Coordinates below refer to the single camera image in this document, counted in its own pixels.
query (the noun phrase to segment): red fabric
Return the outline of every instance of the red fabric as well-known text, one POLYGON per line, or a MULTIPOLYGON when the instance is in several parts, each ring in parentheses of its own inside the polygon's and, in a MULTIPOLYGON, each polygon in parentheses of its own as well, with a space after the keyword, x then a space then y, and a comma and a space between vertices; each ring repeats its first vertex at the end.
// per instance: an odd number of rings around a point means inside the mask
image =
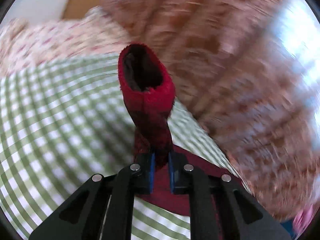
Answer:
POLYGON ((118 76, 124 97, 124 104, 136 125, 134 156, 149 152, 150 145, 156 153, 156 170, 168 162, 168 152, 172 149, 172 138, 167 119, 173 107, 175 88, 164 65, 146 45, 141 44, 151 61, 161 71, 163 82, 160 86, 140 92, 132 90, 124 76, 124 57, 130 51, 127 46, 119 56, 118 76))
MULTIPOLYGON (((184 153, 190 164, 201 168, 206 174, 219 178, 223 174, 229 174, 233 180, 242 185, 241 179, 232 175, 228 170, 219 168, 218 166, 209 163, 205 159, 194 155, 179 146, 174 145, 173 149, 176 152, 184 153)), ((151 195, 140 195, 139 197, 169 212, 182 216, 190 216, 189 196, 173 195, 170 192, 168 165, 155 173, 153 193, 151 195)))
MULTIPOLYGON (((134 155, 147 153, 152 146, 156 156, 154 191, 151 195, 144 195, 141 198, 172 213, 189 216, 188 195, 173 195, 170 192, 167 165, 169 151, 174 149, 177 152, 184 153, 189 163, 198 166, 208 175, 221 177, 223 174, 231 174, 228 170, 219 168, 172 144, 167 119, 173 107, 175 88, 166 68, 156 55, 146 45, 141 44, 141 46, 146 49, 154 65, 160 69, 163 77, 161 85, 155 89, 149 88, 144 92, 134 91, 130 88, 124 76, 124 57, 130 51, 130 45, 121 52, 118 62, 118 76, 124 103, 136 125, 134 155)), ((239 178, 233 175, 231 177, 241 183, 239 178)))

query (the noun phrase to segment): metal screw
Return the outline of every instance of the metal screw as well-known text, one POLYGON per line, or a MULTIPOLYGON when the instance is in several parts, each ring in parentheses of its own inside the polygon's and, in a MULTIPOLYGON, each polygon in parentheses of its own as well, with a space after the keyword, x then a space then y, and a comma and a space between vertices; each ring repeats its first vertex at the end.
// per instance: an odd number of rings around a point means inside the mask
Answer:
POLYGON ((92 176, 92 180, 93 180, 94 182, 98 182, 98 181, 102 180, 102 176, 101 176, 100 174, 94 174, 94 175, 92 176))
POLYGON ((186 164, 183 166, 185 171, 193 171, 193 166, 191 164, 186 164))
POLYGON ((130 170, 132 170, 132 171, 138 171, 138 170, 140 170, 140 165, 137 164, 137 163, 131 164, 131 165, 130 165, 130 170))
POLYGON ((223 174, 223 175, 221 176, 221 179, 222 179, 223 181, 225 181, 225 182, 230 182, 230 181, 231 181, 231 176, 228 175, 228 174, 223 174))

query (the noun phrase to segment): red slipper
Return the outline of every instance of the red slipper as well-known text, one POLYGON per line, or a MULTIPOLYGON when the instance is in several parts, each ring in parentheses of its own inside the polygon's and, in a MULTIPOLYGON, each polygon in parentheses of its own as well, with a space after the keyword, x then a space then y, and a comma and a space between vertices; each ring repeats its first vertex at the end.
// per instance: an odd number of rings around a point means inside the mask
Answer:
POLYGON ((134 156, 148 153, 152 147, 156 157, 153 193, 140 197, 170 212, 188 216, 188 195, 173 195, 170 192, 166 165, 168 153, 172 149, 184 153, 189 163, 211 176, 221 177, 230 172, 173 146, 167 119, 173 107, 175 89, 166 68, 151 49, 144 44, 126 47, 119 56, 118 75, 125 106, 136 125, 134 156))
POLYGON ((136 125, 134 156, 152 146, 158 170, 166 165, 172 149, 167 123, 175 98, 171 77, 143 44, 131 44, 120 53, 118 76, 124 104, 136 125))

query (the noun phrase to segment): gingham tablecloth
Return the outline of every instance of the gingham tablecloth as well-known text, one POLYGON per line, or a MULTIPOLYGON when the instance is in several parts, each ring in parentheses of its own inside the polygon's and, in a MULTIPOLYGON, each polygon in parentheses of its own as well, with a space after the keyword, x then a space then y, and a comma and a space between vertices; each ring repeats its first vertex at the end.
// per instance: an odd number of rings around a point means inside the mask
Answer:
MULTIPOLYGON (((74 57, 1 79, 0 206, 24 239, 94 173, 132 162, 117 59, 74 57)), ((169 127, 175 144, 237 175, 178 100, 169 127)), ((189 239, 189 222, 136 198, 132 239, 189 239)))

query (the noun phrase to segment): pink floral cloth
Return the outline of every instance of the pink floral cloth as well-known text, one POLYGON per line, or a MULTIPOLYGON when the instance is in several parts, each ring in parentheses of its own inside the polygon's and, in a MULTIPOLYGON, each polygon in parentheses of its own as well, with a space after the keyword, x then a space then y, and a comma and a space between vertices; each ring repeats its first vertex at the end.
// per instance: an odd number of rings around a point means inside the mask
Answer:
POLYGON ((293 230, 297 234, 303 233, 315 215, 313 206, 300 211, 293 220, 293 230))
POLYGON ((14 19, 0 30, 0 77, 57 58, 120 52, 128 42, 126 31, 100 7, 82 20, 30 26, 14 19))

